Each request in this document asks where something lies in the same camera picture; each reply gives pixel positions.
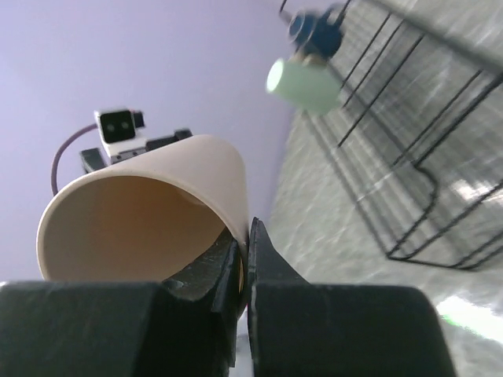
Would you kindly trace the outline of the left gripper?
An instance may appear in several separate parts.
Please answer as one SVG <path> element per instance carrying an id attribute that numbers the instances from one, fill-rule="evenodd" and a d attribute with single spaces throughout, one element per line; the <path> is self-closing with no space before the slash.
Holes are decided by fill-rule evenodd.
<path id="1" fill-rule="evenodd" d="M 109 160 L 112 165 L 120 163 L 122 161 L 134 158 L 146 152 L 151 152 L 155 149 L 174 144 L 188 137 L 192 137 L 192 135 L 193 133 L 190 129 L 184 128 L 176 130 L 172 135 L 147 140 L 143 147 L 121 152 L 117 155 L 111 156 Z M 108 166 L 98 148 L 83 150 L 79 153 L 79 155 L 85 174 L 94 172 L 96 170 L 104 169 Z"/>

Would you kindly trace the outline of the dark blue glazed mug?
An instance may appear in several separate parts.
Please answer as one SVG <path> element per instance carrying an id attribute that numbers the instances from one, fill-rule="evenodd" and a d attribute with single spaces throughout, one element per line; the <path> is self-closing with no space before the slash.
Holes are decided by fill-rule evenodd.
<path id="1" fill-rule="evenodd" d="M 335 11 L 337 7 L 330 6 L 323 13 L 300 10 L 294 14 L 288 26 L 288 37 L 296 52 L 315 54 L 323 60 L 335 56 L 343 41 L 343 21 L 346 16 L 341 9 L 332 19 Z"/>

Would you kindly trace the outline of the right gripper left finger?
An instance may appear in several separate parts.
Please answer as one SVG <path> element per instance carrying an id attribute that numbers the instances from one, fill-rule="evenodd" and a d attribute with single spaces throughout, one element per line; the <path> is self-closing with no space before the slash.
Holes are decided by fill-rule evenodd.
<path id="1" fill-rule="evenodd" d="M 240 249 L 230 232 L 163 282 L 1 286 L 4 376 L 226 376 Z"/>

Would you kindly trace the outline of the beige ceramic mug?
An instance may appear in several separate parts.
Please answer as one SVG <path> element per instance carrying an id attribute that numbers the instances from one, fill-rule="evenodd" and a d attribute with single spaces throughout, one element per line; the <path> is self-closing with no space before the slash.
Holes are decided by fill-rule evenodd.
<path id="1" fill-rule="evenodd" d="M 328 61 L 323 57 L 320 57 L 316 53 L 305 54 L 298 51 L 297 53 L 293 54 L 289 60 L 295 63 L 299 63 L 303 66 L 325 68 L 328 65 Z"/>

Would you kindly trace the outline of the beige plastic tumbler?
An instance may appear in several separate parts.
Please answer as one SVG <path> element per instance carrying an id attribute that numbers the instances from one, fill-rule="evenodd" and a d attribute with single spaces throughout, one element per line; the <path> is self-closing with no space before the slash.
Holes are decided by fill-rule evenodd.
<path id="1" fill-rule="evenodd" d="M 162 281 L 223 232 L 248 260 L 244 161 L 199 134 L 85 174 L 42 213 L 36 255 L 45 280 Z"/>

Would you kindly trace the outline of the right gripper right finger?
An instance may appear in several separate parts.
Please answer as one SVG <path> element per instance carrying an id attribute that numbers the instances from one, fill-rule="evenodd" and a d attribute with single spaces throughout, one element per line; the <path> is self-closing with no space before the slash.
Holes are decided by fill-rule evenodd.
<path id="1" fill-rule="evenodd" d="M 435 308 L 415 287 L 311 284 L 251 224 L 248 330 L 257 376 L 453 376 Z"/>

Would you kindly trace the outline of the green tumbler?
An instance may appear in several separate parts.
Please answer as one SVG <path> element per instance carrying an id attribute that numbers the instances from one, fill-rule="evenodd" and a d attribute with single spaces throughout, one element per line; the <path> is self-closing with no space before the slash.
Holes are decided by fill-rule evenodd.
<path id="1" fill-rule="evenodd" d="M 317 115 L 339 103 L 340 81 L 327 68 L 293 60 L 276 60 L 266 78 L 266 92 Z"/>

